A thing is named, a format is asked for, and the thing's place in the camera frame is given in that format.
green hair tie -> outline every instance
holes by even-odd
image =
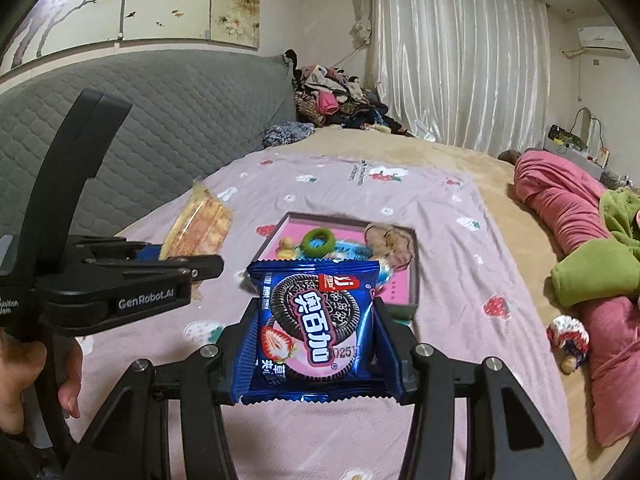
[[[312,247],[313,240],[322,240],[324,243],[318,247]],[[302,238],[300,247],[307,258],[324,258],[335,249],[335,236],[329,229],[312,229]]]

gray quilted headboard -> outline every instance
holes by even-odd
[[[20,231],[31,188],[62,119],[84,88],[133,104],[72,232],[113,235],[207,176],[260,150],[267,126],[295,120],[280,56],[137,52],[47,72],[0,94],[0,235]]]

pink blanket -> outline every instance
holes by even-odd
[[[545,327],[487,212],[472,178],[430,168],[391,168],[332,157],[253,153],[206,179],[232,209],[221,254],[225,271],[200,286],[204,299],[82,342],[85,348],[82,418],[70,421],[78,438],[111,387],[134,359],[155,364],[183,359],[220,326],[236,322],[252,294],[243,269],[270,226],[288,211],[392,222],[415,229],[419,244],[418,340],[452,358],[507,363],[565,452],[566,397]],[[131,239],[162,242],[188,193],[126,231]],[[170,421],[172,473],[184,478],[177,406]],[[397,478],[412,408],[390,399],[330,404],[274,401],[223,408],[238,475],[252,480]],[[454,480],[464,478],[466,424],[456,404]]]
[[[518,198],[543,219],[565,254],[592,238],[610,237],[598,212],[604,187],[574,163],[549,152],[526,152],[513,182]],[[591,338],[595,436],[610,446],[640,424],[640,313],[624,296],[578,308]]]
[[[549,152],[526,152],[513,175],[516,194],[553,231],[565,254],[592,238],[609,238],[598,204],[604,186],[574,163]]]

pink tray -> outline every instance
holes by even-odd
[[[364,243],[364,229],[367,225],[367,222],[288,213],[262,245],[255,259],[274,260],[281,238],[289,236],[299,244],[311,229],[319,227],[331,229],[337,240]],[[413,231],[402,229],[414,235]],[[390,307],[392,314],[399,319],[411,319],[417,307],[417,280],[414,278],[417,275],[416,264],[414,260],[407,269],[395,272],[391,280],[378,293]]]

blue snack wrapper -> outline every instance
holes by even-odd
[[[244,404],[388,396],[374,359],[376,261],[285,260],[247,268],[260,294]]]

